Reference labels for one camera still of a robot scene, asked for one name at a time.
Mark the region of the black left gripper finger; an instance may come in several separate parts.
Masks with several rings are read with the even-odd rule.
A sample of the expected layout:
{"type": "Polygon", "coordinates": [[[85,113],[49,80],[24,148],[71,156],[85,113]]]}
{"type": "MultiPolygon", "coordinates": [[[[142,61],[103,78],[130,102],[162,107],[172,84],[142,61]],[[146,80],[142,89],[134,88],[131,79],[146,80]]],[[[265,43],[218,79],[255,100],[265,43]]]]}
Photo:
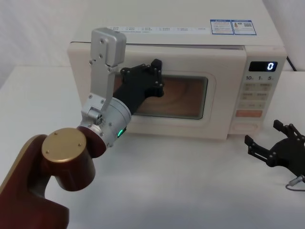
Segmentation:
{"type": "Polygon", "coordinates": [[[159,59],[154,59],[151,62],[151,69],[154,74],[160,73],[162,71],[162,61],[159,59]]]}
{"type": "Polygon", "coordinates": [[[154,96],[163,97],[164,95],[164,82],[163,80],[155,82],[154,86],[154,96]]]}

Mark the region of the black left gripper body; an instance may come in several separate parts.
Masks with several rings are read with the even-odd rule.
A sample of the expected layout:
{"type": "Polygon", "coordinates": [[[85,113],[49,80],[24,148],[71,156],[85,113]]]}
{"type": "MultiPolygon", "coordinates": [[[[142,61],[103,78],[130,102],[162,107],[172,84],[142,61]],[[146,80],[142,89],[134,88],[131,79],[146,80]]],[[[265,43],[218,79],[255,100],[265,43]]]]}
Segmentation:
{"type": "Polygon", "coordinates": [[[120,74],[122,84],[113,93],[113,97],[123,102],[133,115],[147,98],[155,97],[154,86],[159,81],[159,73],[154,74],[151,65],[142,64],[123,68],[120,74]]]}

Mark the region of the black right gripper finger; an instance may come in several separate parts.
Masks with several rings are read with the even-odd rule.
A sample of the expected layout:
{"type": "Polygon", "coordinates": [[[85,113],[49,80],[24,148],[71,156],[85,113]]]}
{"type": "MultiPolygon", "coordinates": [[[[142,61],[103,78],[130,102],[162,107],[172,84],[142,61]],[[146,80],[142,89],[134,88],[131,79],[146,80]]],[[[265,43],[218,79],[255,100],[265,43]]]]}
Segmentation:
{"type": "Polygon", "coordinates": [[[285,134],[288,138],[303,140],[303,135],[296,129],[293,124],[284,125],[279,120],[274,120],[273,128],[285,134]]]}
{"type": "Polygon", "coordinates": [[[249,135],[244,137],[244,143],[248,146],[248,154],[262,160],[266,164],[272,164],[274,159],[270,150],[258,145],[249,135]]]}

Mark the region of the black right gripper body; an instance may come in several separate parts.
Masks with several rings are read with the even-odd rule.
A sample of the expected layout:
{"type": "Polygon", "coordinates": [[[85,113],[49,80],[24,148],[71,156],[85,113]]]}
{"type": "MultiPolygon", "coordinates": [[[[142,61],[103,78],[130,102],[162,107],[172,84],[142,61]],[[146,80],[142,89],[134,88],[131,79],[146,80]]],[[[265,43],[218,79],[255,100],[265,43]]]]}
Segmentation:
{"type": "Polygon", "coordinates": [[[267,160],[270,167],[305,167],[305,146],[301,140],[286,138],[270,149],[267,160]]]}

